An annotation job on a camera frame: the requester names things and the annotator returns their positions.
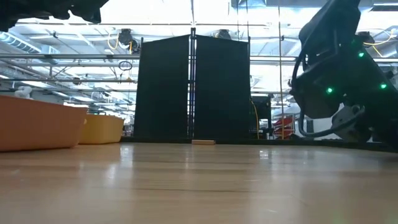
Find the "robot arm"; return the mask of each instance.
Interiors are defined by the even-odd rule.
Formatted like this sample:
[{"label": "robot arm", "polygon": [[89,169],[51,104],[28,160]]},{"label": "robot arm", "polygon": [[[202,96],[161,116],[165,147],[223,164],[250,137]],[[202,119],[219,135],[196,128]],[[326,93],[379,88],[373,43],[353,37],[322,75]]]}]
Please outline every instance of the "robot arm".
[{"label": "robot arm", "polygon": [[[356,35],[360,0],[330,0],[300,31],[302,51],[292,76],[292,94],[301,108],[299,130],[316,138],[332,133],[366,142],[372,134],[398,147],[398,91]],[[303,73],[297,76],[300,64]],[[304,116],[333,116],[332,127],[303,130]]]}]

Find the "black cable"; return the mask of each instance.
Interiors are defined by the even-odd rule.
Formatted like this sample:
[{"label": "black cable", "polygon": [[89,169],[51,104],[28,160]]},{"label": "black cable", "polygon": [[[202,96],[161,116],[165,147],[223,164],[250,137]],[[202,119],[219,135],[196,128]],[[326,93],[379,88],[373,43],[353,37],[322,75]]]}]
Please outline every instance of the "black cable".
[{"label": "black cable", "polygon": [[119,63],[119,69],[122,71],[129,71],[132,69],[132,63],[128,62],[128,61],[122,61]]},{"label": "black cable", "polygon": [[358,107],[359,111],[355,114],[355,116],[353,118],[344,122],[343,124],[340,124],[337,127],[330,128],[330,129],[320,131],[317,133],[307,133],[304,131],[303,126],[304,126],[305,108],[302,108],[301,112],[300,112],[300,117],[298,118],[298,131],[300,131],[300,134],[302,134],[303,136],[308,137],[308,138],[319,138],[319,137],[327,136],[329,134],[334,134],[335,132],[345,129],[345,128],[351,126],[352,124],[354,124],[355,122],[357,122],[357,120],[360,117],[362,117],[362,115],[365,113],[365,108],[361,108],[360,106],[354,106],[354,107]]},{"label": "black cable", "polygon": [[297,72],[299,71],[299,66],[300,66],[301,62],[305,63],[305,54],[306,54],[308,42],[311,39],[311,37],[313,36],[313,34],[315,33],[319,24],[321,24],[322,22],[323,22],[323,18],[318,20],[317,24],[315,26],[313,26],[313,29],[311,30],[310,34],[307,36],[307,39],[305,40],[304,44],[301,46],[301,52],[298,55],[298,57],[296,58],[296,63],[294,64],[293,75],[292,75],[292,84],[293,85],[297,78]]}]

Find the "white object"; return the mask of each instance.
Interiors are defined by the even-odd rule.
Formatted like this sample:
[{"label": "white object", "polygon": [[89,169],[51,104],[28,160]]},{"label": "white object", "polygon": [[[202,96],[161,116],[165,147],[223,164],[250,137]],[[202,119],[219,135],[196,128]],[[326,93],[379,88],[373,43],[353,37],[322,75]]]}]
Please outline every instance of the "white object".
[{"label": "white object", "polygon": [[29,86],[20,86],[17,91],[15,91],[14,95],[19,98],[31,99],[30,93],[32,92],[32,88]]}]

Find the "small wooden block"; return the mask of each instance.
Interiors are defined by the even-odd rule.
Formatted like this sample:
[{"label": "small wooden block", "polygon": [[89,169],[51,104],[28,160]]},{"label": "small wooden block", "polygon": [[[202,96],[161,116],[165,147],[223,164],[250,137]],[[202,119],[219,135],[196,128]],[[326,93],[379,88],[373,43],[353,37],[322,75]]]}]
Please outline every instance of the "small wooden block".
[{"label": "small wooden block", "polygon": [[214,140],[192,140],[192,144],[202,145],[202,146],[214,146],[216,141]]}]

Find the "yellow cable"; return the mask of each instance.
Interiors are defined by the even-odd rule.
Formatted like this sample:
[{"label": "yellow cable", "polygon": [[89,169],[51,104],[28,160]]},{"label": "yellow cable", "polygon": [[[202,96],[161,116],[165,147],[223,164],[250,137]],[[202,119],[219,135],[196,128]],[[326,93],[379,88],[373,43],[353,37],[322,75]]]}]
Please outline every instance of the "yellow cable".
[{"label": "yellow cable", "polygon": [[380,57],[383,57],[383,55],[380,54],[380,52],[377,50],[377,48],[376,48],[375,46],[372,46],[372,47],[373,47],[373,49],[380,55]]},{"label": "yellow cable", "polygon": [[280,24],[280,0],[278,3],[278,17],[279,17],[279,87],[280,87],[280,100],[282,102],[282,140],[285,140],[284,94],[282,91],[282,32]]},{"label": "yellow cable", "polygon": [[253,103],[253,101],[251,100],[250,101],[251,102],[251,104],[253,104],[253,107],[254,107],[254,112],[256,113],[256,121],[257,121],[257,139],[260,139],[260,135],[259,135],[259,116],[257,115],[257,108],[256,108],[256,106],[255,106],[255,104]]},{"label": "yellow cable", "polygon": [[132,50],[132,41],[130,41],[130,54],[131,54],[131,50]]},{"label": "yellow cable", "polygon": [[116,37],[116,45],[114,47],[112,47],[110,40],[111,40],[111,33],[109,33],[109,35],[108,35],[108,45],[109,45],[110,49],[116,50],[118,48],[118,45],[119,45],[119,34]]},{"label": "yellow cable", "polygon": [[363,44],[371,45],[371,46],[377,46],[377,45],[385,44],[385,43],[387,43],[388,41],[390,41],[392,39],[392,35],[394,35],[394,30],[393,29],[391,30],[391,34],[390,34],[389,38],[386,41],[383,41],[383,42],[380,42],[380,43],[377,43],[377,44],[371,44],[371,43],[363,43]]}]

